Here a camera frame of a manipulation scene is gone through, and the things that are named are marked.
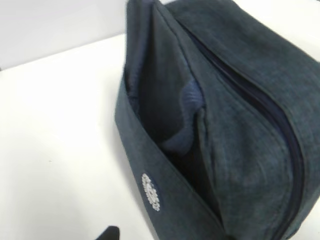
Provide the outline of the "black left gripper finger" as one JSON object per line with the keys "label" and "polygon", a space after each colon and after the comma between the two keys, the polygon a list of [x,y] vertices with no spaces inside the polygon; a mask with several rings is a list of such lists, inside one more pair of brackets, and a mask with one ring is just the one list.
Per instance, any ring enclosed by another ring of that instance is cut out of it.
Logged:
{"label": "black left gripper finger", "polygon": [[96,240],[120,240],[121,228],[120,224],[115,221],[106,221],[105,228],[96,237]]}

